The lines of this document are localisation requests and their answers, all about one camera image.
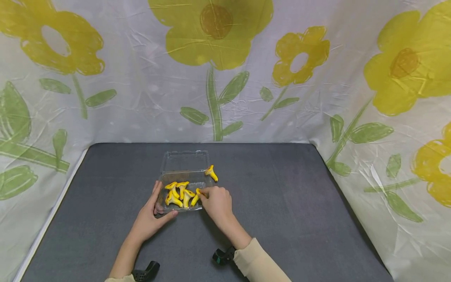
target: white backdrop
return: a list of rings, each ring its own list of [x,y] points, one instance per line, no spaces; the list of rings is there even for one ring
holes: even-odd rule
[[[450,0],[0,0],[0,281],[99,142],[313,143],[394,279],[449,281],[450,46]]]

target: black clamp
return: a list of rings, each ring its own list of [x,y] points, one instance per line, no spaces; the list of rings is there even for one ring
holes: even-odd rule
[[[147,266],[146,270],[137,270],[134,269],[132,271],[133,278],[137,282],[150,282],[153,281],[160,269],[160,264],[156,261],[151,261],[149,266]]]
[[[213,254],[213,260],[219,265],[228,264],[235,257],[236,249],[231,246],[227,251],[223,252],[221,249],[217,249]]]

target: green stem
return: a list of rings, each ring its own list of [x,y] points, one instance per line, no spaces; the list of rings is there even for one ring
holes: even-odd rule
[[[277,99],[274,101],[271,108],[269,108],[268,112],[260,119],[261,121],[264,121],[268,117],[268,115],[272,112],[272,110],[274,110],[276,105],[279,103],[280,99],[282,99],[283,94],[285,94],[285,91],[288,89],[288,86],[289,85],[285,86],[285,88],[282,89],[281,93],[279,94],[279,97],[277,97]]]
[[[61,173],[66,173],[70,165],[68,162],[59,160],[55,155],[46,151],[14,143],[3,138],[0,138],[0,155],[53,168]]]
[[[410,186],[413,184],[417,184],[421,182],[421,179],[419,178],[412,178],[403,182],[398,182],[395,184],[390,184],[390,185],[386,185],[386,186],[382,186],[382,187],[367,187],[364,188],[364,192],[366,193],[379,193],[379,192],[384,192],[384,191],[390,191],[390,190],[398,190],[401,188],[404,188],[406,186]]]
[[[75,90],[77,92],[78,99],[80,100],[82,118],[87,120],[87,107],[86,107],[86,102],[84,99],[82,88],[80,87],[80,82],[78,82],[78,78],[75,76],[75,74],[71,74],[71,76],[72,76],[72,80],[74,81]]]
[[[333,164],[335,163],[335,159],[337,158],[338,154],[343,150],[343,148],[346,145],[346,142],[348,142],[349,137],[351,136],[352,131],[354,130],[354,127],[357,125],[357,122],[359,121],[360,117],[368,107],[368,104],[371,102],[373,97],[371,96],[371,99],[369,99],[363,106],[360,108],[359,112],[355,115],[354,119],[349,124],[348,128],[346,128],[345,132],[341,136],[340,140],[338,140],[337,147],[335,148],[334,153],[329,157],[329,159],[326,161],[326,166],[328,168],[332,168]]]
[[[213,141],[222,141],[222,117],[219,107],[218,98],[216,96],[214,68],[210,66],[207,71],[207,101],[213,123]]]

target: yellow mushroom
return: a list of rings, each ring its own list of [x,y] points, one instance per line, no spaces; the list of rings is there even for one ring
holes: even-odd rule
[[[215,172],[213,171],[213,165],[211,165],[211,166],[205,171],[205,175],[211,176],[215,182],[218,182],[218,177],[216,176]]]
[[[183,190],[183,192],[184,192],[184,194],[185,194],[185,196],[183,197],[183,207],[184,207],[184,208],[187,208],[187,207],[188,207],[189,199],[191,199],[192,197],[194,197],[195,194],[194,194],[193,192],[191,192],[190,190],[188,190],[188,189]]]
[[[177,189],[175,188],[177,186],[177,182],[172,182],[171,184],[168,184],[165,186],[165,189],[171,190],[174,193],[174,197],[177,199],[180,199],[179,193],[177,193]]]
[[[193,200],[191,201],[191,207],[194,207],[196,205],[197,201],[199,200],[199,194],[200,194],[200,189],[197,188],[196,195],[194,196]]]
[[[170,203],[176,204],[179,208],[183,206],[182,202],[174,196],[174,192],[172,190],[169,191],[165,200],[166,206],[169,206]]]
[[[177,183],[176,187],[180,189],[180,200],[183,200],[183,196],[185,195],[185,193],[183,193],[183,191],[185,191],[186,186],[188,186],[188,184],[189,184],[189,181]]]

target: gray table surface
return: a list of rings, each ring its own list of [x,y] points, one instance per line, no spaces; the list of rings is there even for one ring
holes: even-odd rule
[[[104,281],[164,152],[199,149],[238,220],[292,281],[393,281],[313,145],[174,143],[92,146],[22,281]],[[181,213],[143,245],[136,268],[158,261],[156,281],[247,281],[213,263],[229,245],[204,211]]]

